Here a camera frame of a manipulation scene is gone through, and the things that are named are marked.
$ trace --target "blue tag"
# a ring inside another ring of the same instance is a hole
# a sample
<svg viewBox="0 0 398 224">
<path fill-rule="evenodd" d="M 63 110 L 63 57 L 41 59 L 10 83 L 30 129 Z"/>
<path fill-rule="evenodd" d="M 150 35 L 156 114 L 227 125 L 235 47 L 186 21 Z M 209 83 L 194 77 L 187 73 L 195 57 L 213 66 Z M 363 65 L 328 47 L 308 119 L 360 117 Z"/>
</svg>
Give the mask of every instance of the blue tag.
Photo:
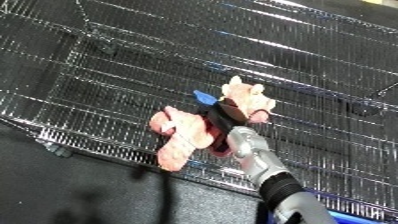
<svg viewBox="0 0 398 224">
<path fill-rule="evenodd" d="M 206 106 L 212 106 L 214 105 L 218 100 L 212 95 L 209 95 L 207 93 L 203 93 L 199 90 L 193 91 L 195 94 L 196 100 L 199 101 L 199 103 L 204 104 Z"/>
</svg>

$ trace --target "pink plush toy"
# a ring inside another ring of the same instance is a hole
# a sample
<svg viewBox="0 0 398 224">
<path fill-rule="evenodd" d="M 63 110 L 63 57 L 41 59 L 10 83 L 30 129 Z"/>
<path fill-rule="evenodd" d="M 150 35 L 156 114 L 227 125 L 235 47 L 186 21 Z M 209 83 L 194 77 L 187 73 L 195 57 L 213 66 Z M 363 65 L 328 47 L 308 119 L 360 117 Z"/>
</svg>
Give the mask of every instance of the pink plush toy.
<svg viewBox="0 0 398 224">
<path fill-rule="evenodd" d="M 220 100 L 226 104 L 224 111 L 234 119 L 265 123 L 276 102 L 264 96 L 263 91 L 263 85 L 245 84 L 239 76 L 235 76 L 229 84 L 222 86 Z M 154 132 L 170 137 L 158 151 L 158 163 L 164 170 L 181 170 L 196 149 L 209 148 L 216 156 L 229 154 L 229 150 L 222 154 L 214 150 L 222 140 L 221 132 L 200 115 L 167 106 L 151 118 L 149 125 Z"/>
</svg>

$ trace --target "wire cage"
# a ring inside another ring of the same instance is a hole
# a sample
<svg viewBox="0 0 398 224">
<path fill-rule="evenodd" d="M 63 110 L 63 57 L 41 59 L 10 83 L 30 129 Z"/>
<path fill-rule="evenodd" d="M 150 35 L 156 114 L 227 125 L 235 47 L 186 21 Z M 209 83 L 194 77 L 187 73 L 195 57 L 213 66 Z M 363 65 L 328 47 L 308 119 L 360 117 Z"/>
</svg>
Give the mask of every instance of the wire cage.
<svg viewBox="0 0 398 224">
<path fill-rule="evenodd" d="M 398 31 L 272 0 L 0 1 L 0 116 L 41 141 L 156 169 L 148 127 L 232 76 L 277 100 L 253 126 L 339 212 L 398 221 Z M 256 196 L 232 158 L 178 177 Z"/>
</svg>

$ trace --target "black surface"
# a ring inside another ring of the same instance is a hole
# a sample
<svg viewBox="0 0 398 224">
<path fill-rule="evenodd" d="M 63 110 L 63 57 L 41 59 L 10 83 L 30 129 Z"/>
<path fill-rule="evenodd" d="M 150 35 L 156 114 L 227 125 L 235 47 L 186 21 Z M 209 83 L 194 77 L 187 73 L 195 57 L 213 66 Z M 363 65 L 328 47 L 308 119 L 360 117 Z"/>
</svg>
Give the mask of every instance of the black surface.
<svg viewBox="0 0 398 224">
<path fill-rule="evenodd" d="M 75 155 L 0 128 L 1 224 L 256 223 L 257 201 Z"/>
</svg>

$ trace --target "plush toy leg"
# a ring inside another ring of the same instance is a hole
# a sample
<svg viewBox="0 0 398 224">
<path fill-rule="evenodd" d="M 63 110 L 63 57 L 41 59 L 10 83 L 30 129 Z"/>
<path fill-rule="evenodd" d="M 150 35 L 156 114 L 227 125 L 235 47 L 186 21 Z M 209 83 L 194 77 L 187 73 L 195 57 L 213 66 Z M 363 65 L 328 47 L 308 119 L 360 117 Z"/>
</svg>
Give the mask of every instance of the plush toy leg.
<svg viewBox="0 0 398 224">
<path fill-rule="evenodd" d="M 149 122 L 149 126 L 154 132 L 164 136 L 171 136 L 175 132 L 174 122 L 172 122 L 170 117 L 163 111 L 153 115 Z"/>
<path fill-rule="evenodd" d="M 158 163 L 164 170 L 180 171 L 195 149 L 179 133 L 174 133 L 166 145 L 158 151 Z"/>
</svg>

